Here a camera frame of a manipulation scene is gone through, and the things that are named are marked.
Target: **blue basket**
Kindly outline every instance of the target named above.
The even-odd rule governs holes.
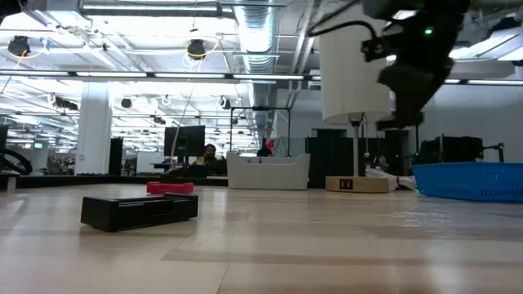
[[[523,163],[413,166],[420,194],[472,201],[523,202]]]

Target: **red block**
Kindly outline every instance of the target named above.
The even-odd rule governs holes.
[[[149,182],[147,183],[148,194],[165,194],[165,193],[179,193],[179,194],[192,194],[193,183],[185,184],[163,184],[160,182]]]

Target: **red object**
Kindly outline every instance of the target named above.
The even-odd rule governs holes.
[[[147,183],[147,193],[149,194],[165,194],[165,193],[179,193],[192,194],[193,183],[185,184],[163,184],[160,182]]]
[[[267,147],[268,149],[272,150],[275,148],[275,140],[274,139],[270,139],[268,140],[266,143],[265,143],[265,147]]]

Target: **white column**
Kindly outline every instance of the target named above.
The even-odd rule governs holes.
[[[107,82],[83,84],[74,174],[109,171],[113,101]]]

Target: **white lamp shade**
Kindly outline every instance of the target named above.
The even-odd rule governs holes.
[[[340,20],[364,20],[381,33],[385,22],[365,16],[361,6],[352,7]],[[329,124],[350,124],[350,117],[364,114],[364,123],[376,122],[391,114],[389,89],[376,82],[387,66],[385,59],[367,63],[361,42],[369,40],[369,30],[351,26],[320,38],[321,92],[323,120]]]

